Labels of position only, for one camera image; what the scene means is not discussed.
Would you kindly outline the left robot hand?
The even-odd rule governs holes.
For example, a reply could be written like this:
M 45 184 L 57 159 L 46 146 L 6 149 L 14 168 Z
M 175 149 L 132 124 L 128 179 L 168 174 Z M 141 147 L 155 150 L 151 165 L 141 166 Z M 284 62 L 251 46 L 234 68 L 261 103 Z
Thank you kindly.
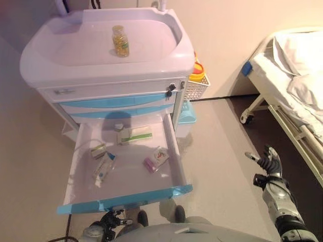
M 106 213 L 100 220 L 103 224 L 104 231 L 107 234 L 113 233 L 113 229 L 118 226 L 126 226 L 133 224 L 133 220 L 129 218 L 121 218 L 121 216 L 125 215 L 125 210 L 113 210 Z

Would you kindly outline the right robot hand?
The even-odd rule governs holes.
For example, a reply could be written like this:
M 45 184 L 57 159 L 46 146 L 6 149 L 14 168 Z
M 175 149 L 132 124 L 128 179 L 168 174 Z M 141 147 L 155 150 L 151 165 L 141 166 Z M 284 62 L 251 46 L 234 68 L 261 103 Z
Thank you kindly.
M 282 178 L 281 159 L 272 146 L 265 145 L 262 157 L 250 152 L 245 152 L 244 154 L 247 158 L 257 163 L 268 176 Z

